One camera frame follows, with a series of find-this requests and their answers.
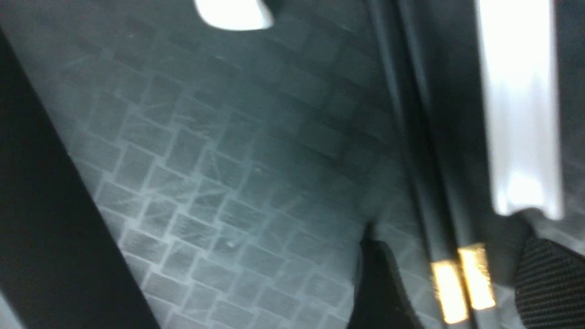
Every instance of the white light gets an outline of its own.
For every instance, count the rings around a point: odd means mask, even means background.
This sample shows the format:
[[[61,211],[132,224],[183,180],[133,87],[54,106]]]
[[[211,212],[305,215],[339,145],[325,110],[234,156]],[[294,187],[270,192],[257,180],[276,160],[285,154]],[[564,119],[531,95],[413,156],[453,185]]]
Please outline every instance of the white light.
[[[218,29],[261,30],[274,24],[262,0],[195,0],[195,7],[205,23]]]

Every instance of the gold trim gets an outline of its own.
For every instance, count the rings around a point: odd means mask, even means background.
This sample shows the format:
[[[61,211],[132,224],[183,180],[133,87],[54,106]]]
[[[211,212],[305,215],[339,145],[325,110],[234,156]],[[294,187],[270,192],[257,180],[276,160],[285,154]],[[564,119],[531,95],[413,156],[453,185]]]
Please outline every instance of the gold trim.
[[[494,289],[487,267],[486,245],[473,244],[459,248],[458,251],[472,308],[484,310],[494,307]]]
[[[447,324],[458,323],[469,318],[463,283],[457,262],[453,260],[431,263],[435,281],[436,297]]]

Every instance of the black fabric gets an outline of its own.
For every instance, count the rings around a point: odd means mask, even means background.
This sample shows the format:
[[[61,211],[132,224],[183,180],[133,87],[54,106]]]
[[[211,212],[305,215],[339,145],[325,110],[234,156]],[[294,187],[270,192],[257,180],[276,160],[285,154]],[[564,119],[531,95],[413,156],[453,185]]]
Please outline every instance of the black fabric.
[[[360,243],[355,306],[347,329],[422,328],[404,290],[394,255],[384,242],[373,240],[372,233],[370,223]]]
[[[28,329],[158,329],[0,33],[0,290]]]
[[[585,328],[585,258],[530,237],[516,274],[515,301],[528,329]]]

